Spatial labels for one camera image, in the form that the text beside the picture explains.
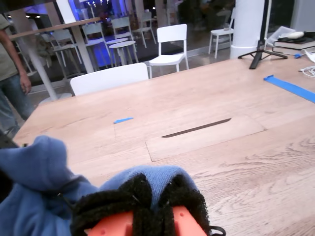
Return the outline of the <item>bystander bare hand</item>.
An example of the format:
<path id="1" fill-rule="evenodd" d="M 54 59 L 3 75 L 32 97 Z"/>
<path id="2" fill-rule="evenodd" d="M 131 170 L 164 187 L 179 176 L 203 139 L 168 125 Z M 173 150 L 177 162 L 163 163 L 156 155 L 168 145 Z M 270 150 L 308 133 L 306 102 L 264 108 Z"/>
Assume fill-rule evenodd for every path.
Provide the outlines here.
<path id="1" fill-rule="evenodd" d="M 28 94 L 31 91 L 32 85 L 27 73 L 20 73 L 20 85 L 25 94 Z"/>

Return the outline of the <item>orange foam-padded gripper finger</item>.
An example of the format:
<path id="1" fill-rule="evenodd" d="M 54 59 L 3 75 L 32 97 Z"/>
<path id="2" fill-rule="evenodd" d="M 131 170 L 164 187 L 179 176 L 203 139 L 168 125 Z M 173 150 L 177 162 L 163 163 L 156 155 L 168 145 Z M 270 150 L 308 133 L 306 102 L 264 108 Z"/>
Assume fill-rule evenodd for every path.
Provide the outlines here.
<path id="1" fill-rule="evenodd" d="M 174 176 L 160 191 L 151 189 L 152 218 L 148 220 L 147 235 L 178 236 L 181 225 L 175 220 L 175 207 L 185 207 L 205 235 L 211 235 L 205 199 L 183 175 Z"/>
<path id="2" fill-rule="evenodd" d="M 137 174 L 116 190 L 102 190 L 81 197 L 72 210 L 70 232 L 83 236 L 84 230 L 93 228 L 107 216 L 148 209 L 152 190 L 144 174 Z"/>

